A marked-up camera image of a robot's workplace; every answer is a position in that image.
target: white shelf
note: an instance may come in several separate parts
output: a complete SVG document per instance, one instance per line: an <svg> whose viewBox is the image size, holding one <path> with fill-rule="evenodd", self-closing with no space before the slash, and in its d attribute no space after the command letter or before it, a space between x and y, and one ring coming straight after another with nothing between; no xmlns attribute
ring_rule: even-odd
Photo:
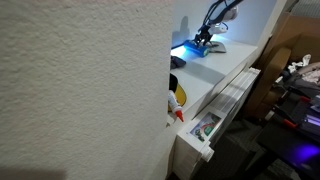
<svg viewBox="0 0 320 180"><path fill-rule="evenodd" d="M208 96L208 93L240 64L245 65L246 61L249 60L250 56L254 55L257 49L256 46L231 41L222 37L216 37L215 41L223 42L227 53L211 53L204 58L200 58L192 52L185 51L184 47L178 47L171 51L171 55L187 61L183 68L171 70L171 73L178 78L179 84L187 95L187 102L182 110L184 114L194 115L198 113L188 111L190 109L191 111L198 111L197 108L194 109L192 107L198 107L202 103L209 103L213 97L210 97L210 95L206 97L205 101L207 102L203 102L203 98ZM188 117L188 115L184 117L187 122L193 118ZM168 122L175 120L172 117L174 116L168 115Z"/></svg>

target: purple light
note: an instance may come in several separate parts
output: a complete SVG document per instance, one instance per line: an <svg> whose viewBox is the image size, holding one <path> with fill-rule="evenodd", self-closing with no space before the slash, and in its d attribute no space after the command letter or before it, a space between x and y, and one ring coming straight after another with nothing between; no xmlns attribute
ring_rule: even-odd
<svg viewBox="0 0 320 180"><path fill-rule="evenodd" d="M303 144L295 148L292 155L297 163L302 163L313 156L320 155L320 148L312 144Z"/></svg>
<svg viewBox="0 0 320 180"><path fill-rule="evenodd" d="M316 126L320 126L320 122L318 122L318 121L314 121L312 119L308 119L308 122L311 123L311 124L314 124Z"/></svg>

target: white textured wall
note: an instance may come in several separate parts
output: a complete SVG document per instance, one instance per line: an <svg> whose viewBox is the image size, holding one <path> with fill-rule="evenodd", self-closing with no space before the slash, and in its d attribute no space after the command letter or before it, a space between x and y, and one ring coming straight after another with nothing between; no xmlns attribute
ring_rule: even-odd
<svg viewBox="0 0 320 180"><path fill-rule="evenodd" d="M194 39L209 7L217 0L174 0L172 46Z"/></svg>
<svg viewBox="0 0 320 180"><path fill-rule="evenodd" d="M227 22L229 30L221 36L259 46L259 40L277 1L286 0L244 0L239 4L237 18Z"/></svg>
<svg viewBox="0 0 320 180"><path fill-rule="evenodd" d="M0 1L0 179L164 179L171 28L169 0Z"/></svg>

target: sticker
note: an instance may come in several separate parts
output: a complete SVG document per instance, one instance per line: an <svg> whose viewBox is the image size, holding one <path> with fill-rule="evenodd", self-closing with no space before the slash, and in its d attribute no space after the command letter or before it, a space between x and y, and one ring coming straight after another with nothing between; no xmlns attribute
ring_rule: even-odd
<svg viewBox="0 0 320 180"><path fill-rule="evenodd" d="M215 114L208 112L201 121L191 130L191 134L198 138L201 142L214 130L217 123L221 120Z"/></svg>

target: cable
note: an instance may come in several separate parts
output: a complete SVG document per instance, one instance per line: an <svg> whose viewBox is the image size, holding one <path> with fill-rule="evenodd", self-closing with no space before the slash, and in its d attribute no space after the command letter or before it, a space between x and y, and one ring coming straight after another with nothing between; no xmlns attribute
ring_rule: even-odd
<svg viewBox="0 0 320 180"><path fill-rule="evenodd" d="M236 5L238 5L240 2L242 2L243 0L235 0L233 1L231 4L229 4L226 8L224 8L222 10L222 12L213 20L210 20L210 24L216 24L219 23L223 20L224 15L233 7L235 7Z"/></svg>
<svg viewBox="0 0 320 180"><path fill-rule="evenodd" d="M221 22L221 23L226 26L227 30L229 29L229 26L226 23L224 22Z"/></svg>
<svg viewBox="0 0 320 180"><path fill-rule="evenodd" d="M213 3L213 4L210 6L210 8L209 8L209 10L208 10L208 12L207 12L204 20L203 20L202 25L206 25L206 22L209 20L210 16L211 16L212 13L214 12L214 10L216 10L216 8L219 6L219 4L221 4L223 1L225 1L225 0L218 0L217 2Z"/></svg>

